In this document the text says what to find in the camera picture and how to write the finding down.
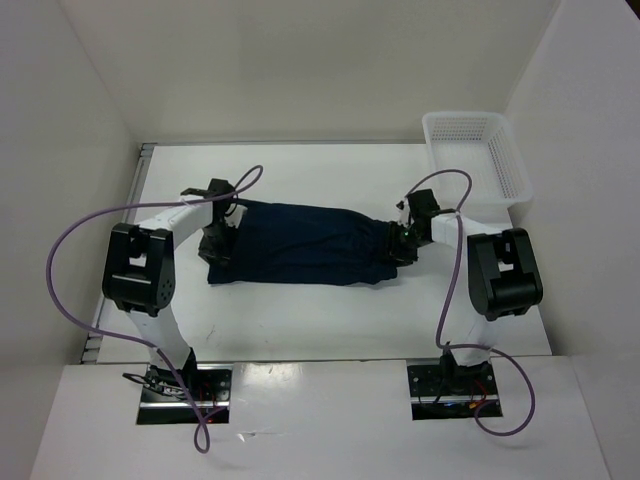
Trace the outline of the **navy blue shorts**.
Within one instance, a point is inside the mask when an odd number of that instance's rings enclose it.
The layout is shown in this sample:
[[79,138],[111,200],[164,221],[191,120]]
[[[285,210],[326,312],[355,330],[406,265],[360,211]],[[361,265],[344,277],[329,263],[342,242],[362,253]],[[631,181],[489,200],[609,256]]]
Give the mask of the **navy blue shorts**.
[[236,227],[203,233],[198,255],[211,285],[233,282],[376,285],[397,277],[390,224],[346,209],[239,202]]

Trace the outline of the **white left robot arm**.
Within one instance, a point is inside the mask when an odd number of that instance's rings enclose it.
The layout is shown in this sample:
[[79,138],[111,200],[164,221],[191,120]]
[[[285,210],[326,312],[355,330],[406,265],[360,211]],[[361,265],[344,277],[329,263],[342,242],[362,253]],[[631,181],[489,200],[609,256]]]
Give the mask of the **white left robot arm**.
[[140,224],[119,223],[110,235],[103,294],[126,313],[148,344],[150,373],[143,382],[180,400],[195,395],[203,380],[171,307],[176,290],[174,252],[202,231],[198,256],[213,266],[229,264],[237,238],[237,228],[226,220],[231,192],[228,181],[213,179],[204,190],[184,190],[180,205]]

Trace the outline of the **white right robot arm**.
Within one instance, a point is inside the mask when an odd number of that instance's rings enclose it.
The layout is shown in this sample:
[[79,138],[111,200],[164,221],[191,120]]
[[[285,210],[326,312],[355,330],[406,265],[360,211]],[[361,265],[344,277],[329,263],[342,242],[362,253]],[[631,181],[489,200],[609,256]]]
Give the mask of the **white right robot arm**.
[[432,190],[412,192],[396,208],[388,255],[400,266],[418,260],[418,250],[438,244],[454,249],[454,267],[435,331],[441,349],[441,387],[460,393],[489,366],[497,343],[494,322],[522,316],[539,304],[543,285],[529,234],[499,230],[444,209]]

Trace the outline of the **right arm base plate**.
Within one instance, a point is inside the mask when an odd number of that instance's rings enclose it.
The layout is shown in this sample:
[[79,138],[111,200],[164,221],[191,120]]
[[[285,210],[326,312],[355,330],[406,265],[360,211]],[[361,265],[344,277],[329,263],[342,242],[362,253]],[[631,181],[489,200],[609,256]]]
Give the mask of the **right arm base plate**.
[[502,417],[498,388],[488,362],[460,367],[443,359],[409,362],[406,367],[412,419],[451,420]]

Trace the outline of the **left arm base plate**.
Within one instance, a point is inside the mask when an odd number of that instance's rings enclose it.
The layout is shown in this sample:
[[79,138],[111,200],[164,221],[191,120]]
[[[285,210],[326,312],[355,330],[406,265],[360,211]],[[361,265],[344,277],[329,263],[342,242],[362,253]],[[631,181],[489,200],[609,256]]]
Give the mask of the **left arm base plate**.
[[[198,376],[185,381],[201,415],[208,424],[227,424],[232,387],[231,364],[199,364]],[[124,373],[128,381],[142,387],[138,425],[197,424],[197,416],[184,391],[168,371],[147,368],[144,374]]]

